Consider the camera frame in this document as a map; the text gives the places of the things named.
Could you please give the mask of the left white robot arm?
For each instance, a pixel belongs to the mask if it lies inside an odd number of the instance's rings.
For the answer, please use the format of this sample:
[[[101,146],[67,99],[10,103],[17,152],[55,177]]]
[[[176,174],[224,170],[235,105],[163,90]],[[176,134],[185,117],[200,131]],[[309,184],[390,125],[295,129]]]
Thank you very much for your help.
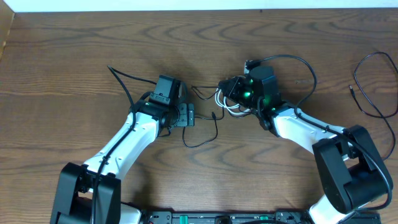
[[[194,105],[170,108],[139,101],[116,135],[82,165],[69,162],[59,175],[51,223],[139,223],[142,212],[121,201],[121,182],[143,150],[159,136],[164,120],[194,125]]]

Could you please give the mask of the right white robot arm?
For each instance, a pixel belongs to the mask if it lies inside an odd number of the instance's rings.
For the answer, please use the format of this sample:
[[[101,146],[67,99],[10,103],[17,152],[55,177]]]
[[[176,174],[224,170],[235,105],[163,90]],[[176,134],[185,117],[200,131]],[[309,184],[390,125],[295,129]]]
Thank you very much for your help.
[[[347,222],[383,195],[386,202],[377,209],[390,204],[392,178],[362,126],[343,128],[306,115],[282,100],[274,76],[234,77],[220,81],[218,88],[224,97],[255,114],[265,130],[314,155],[325,194],[308,211],[312,223]]]

